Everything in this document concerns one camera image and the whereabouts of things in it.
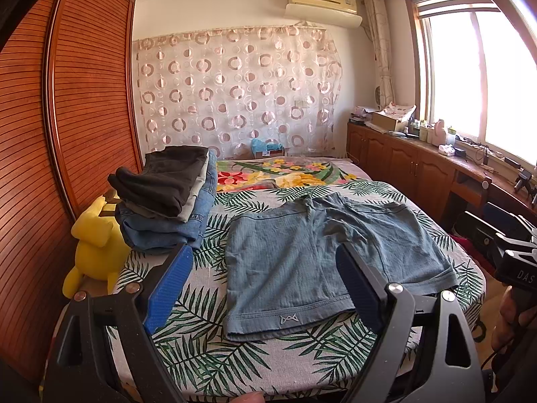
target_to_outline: roller blind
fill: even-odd
[[[458,11],[499,11],[492,0],[413,0],[420,18]]]

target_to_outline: stack of folded clothes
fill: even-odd
[[[168,146],[146,154],[140,174],[120,167],[108,176],[125,244],[162,254],[177,244],[201,247],[216,194],[216,157],[206,147]]]

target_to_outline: red flower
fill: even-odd
[[[218,173],[219,185],[236,185],[237,183],[246,180],[246,177],[241,172],[221,171]]]

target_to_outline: stuffed animal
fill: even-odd
[[[125,245],[114,217],[99,216],[105,204],[106,199],[99,197],[71,228],[71,234],[79,239],[79,243],[76,247],[75,267],[63,282],[63,295],[69,299],[78,291],[84,275],[106,280],[110,294],[131,251]]]

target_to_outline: silver bolt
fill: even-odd
[[[74,301],[82,301],[86,298],[86,292],[84,290],[79,290],[76,294],[73,296]]]
[[[388,285],[388,289],[391,290],[391,292],[393,292],[394,294],[399,294],[403,292],[403,285],[401,285],[400,283],[390,283]]]
[[[125,287],[125,290],[129,294],[134,294],[135,292],[138,292],[140,290],[140,284],[136,281],[133,281]]]
[[[455,300],[455,294],[451,292],[450,290],[443,290],[442,291],[442,298],[446,301],[454,301]]]

